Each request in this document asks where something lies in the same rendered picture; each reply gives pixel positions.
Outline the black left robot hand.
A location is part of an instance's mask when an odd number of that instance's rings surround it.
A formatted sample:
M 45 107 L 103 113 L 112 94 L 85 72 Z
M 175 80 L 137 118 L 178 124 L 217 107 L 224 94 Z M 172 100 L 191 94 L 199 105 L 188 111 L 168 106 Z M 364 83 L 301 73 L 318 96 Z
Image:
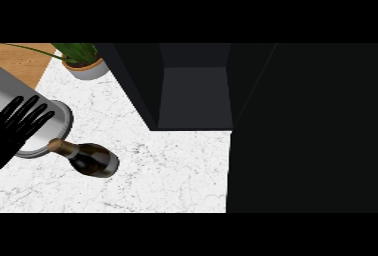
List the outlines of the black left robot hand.
M 16 96 L 0 110 L 0 169 L 5 166 L 26 140 L 54 116 L 47 104 L 36 105 L 39 97 L 28 100 Z

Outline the dark wine bottle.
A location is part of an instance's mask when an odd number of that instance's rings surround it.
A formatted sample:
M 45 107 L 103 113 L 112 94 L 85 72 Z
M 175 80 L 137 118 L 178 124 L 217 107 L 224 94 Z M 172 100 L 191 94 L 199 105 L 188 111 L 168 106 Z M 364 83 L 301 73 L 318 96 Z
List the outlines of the dark wine bottle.
M 54 138 L 47 149 L 67 159 L 73 169 L 85 176 L 107 178 L 118 170 L 116 155 L 94 143 L 73 144 Z

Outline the dark grey open cabinet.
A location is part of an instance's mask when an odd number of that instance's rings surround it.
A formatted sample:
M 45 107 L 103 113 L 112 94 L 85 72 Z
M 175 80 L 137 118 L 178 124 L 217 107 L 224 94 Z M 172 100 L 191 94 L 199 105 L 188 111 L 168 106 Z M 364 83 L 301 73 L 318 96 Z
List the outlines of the dark grey open cabinet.
M 152 131 L 230 131 L 271 43 L 98 43 L 112 75 Z

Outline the dark grey cabinet door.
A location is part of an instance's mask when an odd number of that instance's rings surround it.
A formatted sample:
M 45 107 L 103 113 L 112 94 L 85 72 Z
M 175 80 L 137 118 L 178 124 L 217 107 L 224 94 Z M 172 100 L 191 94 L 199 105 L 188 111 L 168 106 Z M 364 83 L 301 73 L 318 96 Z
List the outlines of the dark grey cabinet door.
M 378 212 L 378 43 L 276 46 L 230 134 L 225 211 Z

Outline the grey metal pot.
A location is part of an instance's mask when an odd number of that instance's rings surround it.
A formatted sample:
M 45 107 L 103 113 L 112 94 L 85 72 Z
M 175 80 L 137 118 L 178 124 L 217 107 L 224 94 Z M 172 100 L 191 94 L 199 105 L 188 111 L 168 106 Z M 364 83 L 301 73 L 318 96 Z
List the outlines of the grey metal pot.
M 64 139 L 73 122 L 73 115 L 67 105 L 59 100 L 48 100 L 26 84 L 0 67 L 0 111 L 16 96 L 28 100 L 33 95 L 39 97 L 36 105 L 45 103 L 45 111 L 53 111 L 54 116 L 39 130 L 26 140 L 16 153 L 20 158 L 32 159 L 48 154 L 47 144 L 51 139 Z

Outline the potted green plant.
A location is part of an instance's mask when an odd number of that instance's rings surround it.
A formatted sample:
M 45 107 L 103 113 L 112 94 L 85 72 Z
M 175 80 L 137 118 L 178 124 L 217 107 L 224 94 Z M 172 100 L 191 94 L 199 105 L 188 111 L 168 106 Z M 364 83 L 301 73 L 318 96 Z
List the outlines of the potted green plant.
M 28 46 L 22 48 L 59 59 L 69 73 L 79 80 L 94 80 L 107 73 L 109 68 L 93 43 L 53 43 L 53 47 L 62 56 Z

